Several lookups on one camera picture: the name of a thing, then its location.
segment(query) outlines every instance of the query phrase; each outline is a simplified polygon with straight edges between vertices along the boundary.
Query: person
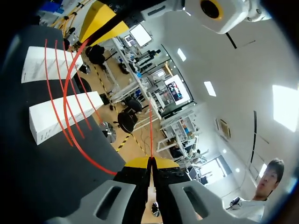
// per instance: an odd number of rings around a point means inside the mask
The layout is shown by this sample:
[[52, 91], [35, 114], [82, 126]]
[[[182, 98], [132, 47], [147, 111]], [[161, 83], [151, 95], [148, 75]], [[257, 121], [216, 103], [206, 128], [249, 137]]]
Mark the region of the person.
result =
[[238, 218], [249, 218], [260, 222], [263, 217], [264, 208], [269, 195], [280, 183], [284, 174], [284, 162], [278, 158], [273, 159], [267, 166], [260, 182], [257, 185], [256, 193], [252, 200], [247, 201], [237, 197], [230, 203], [227, 212]]
[[146, 58], [149, 58], [146, 62], [143, 62], [141, 65], [146, 64], [147, 62], [149, 62], [150, 60], [154, 59], [154, 57], [158, 54], [161, 53], [161, 50], [158, 49], [157, 51], [155, 50], [148, 50], [145, 53], [143, 53], [142, 55], [140, 55], [139, 57], [135, 58], [135, 63], [140, 62], [141, 60], [144, 60]]

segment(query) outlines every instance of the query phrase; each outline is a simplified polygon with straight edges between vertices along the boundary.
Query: black hair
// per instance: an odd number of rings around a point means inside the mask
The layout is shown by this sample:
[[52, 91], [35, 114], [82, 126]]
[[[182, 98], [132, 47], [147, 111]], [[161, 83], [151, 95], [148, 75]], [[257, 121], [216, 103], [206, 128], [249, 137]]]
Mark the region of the black hair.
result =
[[277, 173], [277, 182], [280, 182], [282, 176], [284, 175], [285, 163], [283, 160], [280, 160], [279, 158], [275, 158], [271, 162], [269, 162], [267, 169], [275, 170]]

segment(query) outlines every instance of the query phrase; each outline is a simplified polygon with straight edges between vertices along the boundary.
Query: white box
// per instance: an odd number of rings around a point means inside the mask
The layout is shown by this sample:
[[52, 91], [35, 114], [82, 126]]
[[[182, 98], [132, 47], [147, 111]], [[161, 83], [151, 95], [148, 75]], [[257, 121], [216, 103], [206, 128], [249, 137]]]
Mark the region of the white box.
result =
[[[73, 58], [71, 53], [66, 51], [67, 65], [70, 67]], [[45, 47], [32, 47], [30, 46], [27, 51], [25, 63], [23, 66], [21, 83], [34, 82], [40, 80], [47, 80], [45, 71]], [[66, 79], [67, 67], [65, 63], [65, 56], [63, 50], [57, 50], [57, 60], [61, 79]], [[76, 61], [76, 67], [79, 69], [83, 65], [81, 56]], [[55, 49], [47, 48], [47, 70], [49, 80], [59, 79]], [[71, 78], [76, 74], [76, 68], [71, 71]]]
[[[87, 93], [90, 100], [92, 101], [94, 107], [98, 109], [104, 103], [100, 98], [97, 91]], [[89, 117], [94, 113], [94, 109], [89, 99], [85, 93], [77, 94], [78, 100], [84, 111], [86, 117]], [[71, 111], [77, 122], [84, 119], [84, 116], [80, 110], [78, 102], [75, 98], [75, 95], [67, 96]], [[61, 123], [64, 129], [67, 128], [65, 118], [64, 118], [64, 107], [63, 107], [63, 98], [54, 99], [54, 105], [57, 111], [57, 114], [61, 120]], [[67, 117], [70, 125], [75, 124], [71, 113], [66, 105]], [[42, 142], [46, 141], [50, 137], [62, 131], [59, 122], [57, 121], [53, 106], [51, 101], [40, 103], [29, 108], [29, 124], [32, 135], [36, 141], [36, 144], [39, 145]]]

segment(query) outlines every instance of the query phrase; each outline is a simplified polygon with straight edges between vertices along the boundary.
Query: red line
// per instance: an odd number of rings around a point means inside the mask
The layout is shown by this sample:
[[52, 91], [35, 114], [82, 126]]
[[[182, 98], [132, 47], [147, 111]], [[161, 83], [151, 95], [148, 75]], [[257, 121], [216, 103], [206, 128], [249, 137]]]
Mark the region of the red line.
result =
[[55, 113], [55, 115], [56, 115], [57, 121], [58, 121], [58, 123], [60, 124], [60, 127], [61, 127], [61, 129], [62, 129], [62, 131], [63, 131], [63, 133], [64, 133], [66, 139], [68, 140], [69, 144], [70, 144], [71, 146], [73, 146], [73, 144], [72, 144], [72, 142], [71, 142], [69, 136], [68, 136], [67, 133], [65, 132], [65, 129], [64, 129], [64, 127], [63, 127], [63, 125], [62, 125], [62, 123], [61, 123], [61, 121], [60, 121], [60, 119], [59, 119], [59, 116], [58, 116], [57, 111], [56, 111], [56, 107], [55, 107], [55, 105], [54, 105], [54, 101], [53, 101], [53, 97], [52, 97], [52, 93], [51, 93], [51, 88], [50, 88], [50, 83], [49, 83], [49, 77], [48, 77], [48, 68], [47, 68], [47, 42], [48, 42], [48, 40], [46, 39], [46, 40], [45, 40], [45, 72], [46, 72], [46, 78], [47, 78], [48, 91], [49, 91], [49, 95], [50, 95], [51, 103], [52, 103], [52, 106], [53, 106], [54, 113]]
[[[65, 79], [65, 85], [64, 85], [64, 117], [67, 118], [67, 114], [66, 114], [66, 91], [67, 91], [67, 86], [69, 84], [69, 80], [71, 78], [71, 71], [72, 69], [74, 68], [74, 65], [76, 63], [76, 60], [78, 59], [79, 55], [82, 53], [84, 47], [87, 45], [88, 43], [88, 39], [86, 41], [84, 41], [84, 43], [81, 45], [81, 47], [79, 48], [77, 54], [75, 55], [75, 58], [74, 60], [72, 61], [71, 63], [71, 66], [70, 66], [70, 69], [68, 70], [68, 73], [67, 73], [67, 76], [66, 76], [66, 79]], [[68, 119], [65, 120], [66, 121], [66, 125], [67, 127], [69, 128], [70, 127], [70, 123], [68, 121]], [[75, 136], [73, 135], [73, 132], [72, 130], [69, 128], [69, 131], [70, 131], [70, 136], [72, 137], [73, 139], [73, 142], [75, 144], [75, 146], [77, 147], [77, 149], [80, 151], [80, 153], [91, 163], [93, 164], [94, 166], [96, 166], [97, 168], [103, 170], [104, 172], [108, 173], [108, 174], [111, 174], [111, 175], [116, 175], [117, 173], [116, 172], [113, 172], [111, 170], [108, 170], [104, 167], [102, 167], [100, 164], [98, 164], [96, 161], [94, 161], [92, 158], [90, 158], [84, 151], [83, 149], [81, 148], [81, 146], [78, 144]]]
[[[65, 57], [66, 68], [67, 68], [67, 70], [69, 70], [69, 66], [67, 65], [67, 59], [66, 59], [66, 54], [65, 54], [65, 48], [64, 48], [64, 57]], [[86, 118], [86, 116], [85, 116], [85, 114], [84, 114], [84, 112], [83, 112], [83, 110], [82, 110], [81, 104], [80, 104], [80, 102], [79, 102], [79, 100], [78, 100], [78, 97], [77, 97], [77, 94], [76, 94], [76, 91], [75, 91], [75, 87], [74, 87], [73, 81], [72, 81], [71, 79], [70, 79], [70, 81], [71, 81], [71, 88], [73, 89], [73, 92], [74, 92], [74, 94], [75, 94], [75, 98], [76, 98], [76, 100], [77, 100], [77, 102], [78, 102], [78, 105], [79, 105], [79, 107], [80, 107], [80, 110], [81, 110], [81, 112], [82, 112], [82, 114], [83, 114], [83, 117], [84, 117], [84, 119], [85, 119], [85, 121], [86, 121], [87, 126], [88, 126], [89, 129], [91, 130], [92, 127], [90, 126], [89, 121], [87, 120], [87, 118]]]
[[[57, 72], [58, 72], [58, 77], [59, 77], [59, 82], [60, 82], [60, 86], [61, 86], [61, 90], [62, 90], [62, 93], [64, 92], [64, 87], [62, 85], [62, 81], [61, 81], [61, 77], [60, 77], [60, 71], [59, 71], [59, 66], [58, 66], [58, 59], [57, 59], [57, 40], [55, 41], [55, 56], [56, 56], [56, 66], [57, 66]], [[83, 132], [81, 131], [81, 128], [79, 127], [78, 123], [76, 122], [76, 119], [73, 115], [73, 112], [71, 111], [71, 108], [70, 108], [70, 105], [69, 105], [69, 102], [67, 101], [66, 99], [66, 104], [67, 104], [67, 107], [69, 108], [69, 111], [71, 113], [71, 117], [73, 118], [74, 122], [75, 122], [75, 125], [79, 131], [79, 133], [81, 134], [82, 138], [85, 139], [85, 136], [83, 134]]]
[[84, 92], [85, 92], [85, 94], [86, 94], [87, 98], [89, 99], [89, 102], [92, 104], [92, 106], [93, 106], [93, 109], [94, 109], [94, 111], [96, 112], [96, 114], [97, 114], [97, 116], [98, 116], [98, 118], [99, 118], [100, 122], [101, 122], [101, 123], [103, 123], [103, 121], [102, 121], [102, 119], [101, 119], [100, 115], [98, 114], [97, 110], [95, 109], [95, 107], [94, 107], [94, 105], [93, 105], [92, 101], [90, 100], [90, 98], [89, 98], [89, 96], [88, 96], [88, 94], [87, 94], [87, 92], [86, 92], [86, 89], [85, 89], [85, 87], [84, 87], [84, 85], [83, 85], [83, 82], [82, 82], [82, 80], [81, 80], [80, 76], [79, 76], [78, 69], [77, 69], [77, 67], [76, 67], [76, 66], [75, 66], [75, 68], [76, 68], [76, 71], [77, 71], [77, 74], [78, 74], [78, 77], [79, 77], [80, 83], [81, 83], [81, 85], [82, 85], [82, 87], [83, 87], [83, 90], [84, 90]]
[[149, 100], [149, 122], [150, 122], [150, 155], [153, 158], [153, 124], [151, 121], [151, 104]]

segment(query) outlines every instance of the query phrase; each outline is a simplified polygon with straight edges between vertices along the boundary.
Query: beige floor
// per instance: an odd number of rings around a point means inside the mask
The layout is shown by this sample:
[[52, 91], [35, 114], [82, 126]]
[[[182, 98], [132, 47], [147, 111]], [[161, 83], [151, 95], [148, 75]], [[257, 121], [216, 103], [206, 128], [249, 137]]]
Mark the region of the beige floor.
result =
[[[96, 70], [94, 68], [93, 64], [90, 64], [90, 62], [87, 60], [87, 58], [82, 55], [83, 61], [85, 61], [88, 65], [90, 65], [91, 73], [90, 74], [84, 74], [82, 72], [79, 72], [79, 75], [86, 79], [86, 81], [90, 84], [92, 91], [97, 91], [99, 94], [105, 93], [103, 86], [101, 85], [101, 82], [98, 78], [97, 72], [99, 73], [99, 76], [101, 77], [105, 88], [109, 91], [113, 87], [113, 85], [109, 82], [108, 78], [106, 77], [105, 73], [100, 69], [99, 66], [96, 65]], [[129, 79], [131, 78], [130, 75], [123, 74], [120, 69], [118, 68], [117, 62], [114, 58], [111, 58], [108, 60], [108, 66], [111, 69], [115, 79], [121, 86], [121, 88], [125, 87], [129, 84]], [[115, 105], [117, 110], [120, 112], [122, 111], [123, 107], [121, 104]], [[116, 130], [116, 141], [112, 143], [112, 146], [117, 149], [119, 145], [123, 142], [123, 140], [126, 138], [127, 133], [122, 131], [120, 128], [117, 127], [117, 125], [113, 124], [113, 121], [117, 121], [117, 112], [115, 110], [111, 111], [109, 109], [109, 105], [103, 105], [98, 109], [98, 113], [100, 115], [100, 118], [103, 121], [109, 122], [113, 126], [115, 126]], [[138, 114], [137, 115], [139, 119], [148, 117], [146, 114]], [[99, 118], [97, 117], [96, 113], [93, 114], [93, 117], [95, 121], [99, 124]], [[156, 157], [163, 157], [163, 158], [171, 158], [170, 153], [168, 150], [164, 150], [160, 153], [156, 152], [157, 142], [164, 139], [163, 134], [161, 133], [160, 129], [160, 122], [155, 121], [153, 123], [153, 154]], [[139, 130], [133, 132], [133, 135], [143, 148], [143, 150], [139, 147], [139, 145], [136, 143], [134, 138], [132, 136], [129, 137], [128, 141], [125, 143], [125, 145], [120, 149], [119, 154], [121, 157], [126, 161], [130, 161], [137, 157], [145, 156], [144, 151], [147, 155], [150, 155], [150, 126], [145, 126], [143, 128], [140, 128]], [[151, 181], [150, 187], [149, 187], [149, 200], [146, 205], [146, 210], [142, 218], [142, 223], [161, 223], [162, 219], [160, 217], [154, 217], [151, 213], [151, 205], [156, 198], [155, 189], [153, 186], [153, 182]]]

